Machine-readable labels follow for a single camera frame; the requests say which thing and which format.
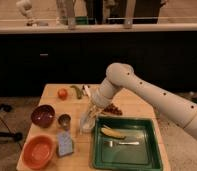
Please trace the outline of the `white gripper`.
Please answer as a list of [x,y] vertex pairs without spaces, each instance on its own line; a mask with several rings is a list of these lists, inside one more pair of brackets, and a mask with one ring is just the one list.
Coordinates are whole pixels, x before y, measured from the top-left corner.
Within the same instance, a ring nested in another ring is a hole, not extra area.
[[86,111],[86,121],[92,120],[101,111],[102,111],[101,107],[97,106],[93,101],[90,101]]

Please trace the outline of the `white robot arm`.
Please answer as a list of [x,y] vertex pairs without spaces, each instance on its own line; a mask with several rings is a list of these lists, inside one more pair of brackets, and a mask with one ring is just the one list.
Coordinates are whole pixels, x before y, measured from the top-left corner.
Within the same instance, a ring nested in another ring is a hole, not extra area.
[[91,94],[91,103],[106,108],[123,88],[138,95],[197,140],[197,104],[140,79],[128,64],[112,63],[107,67],[105,79]]

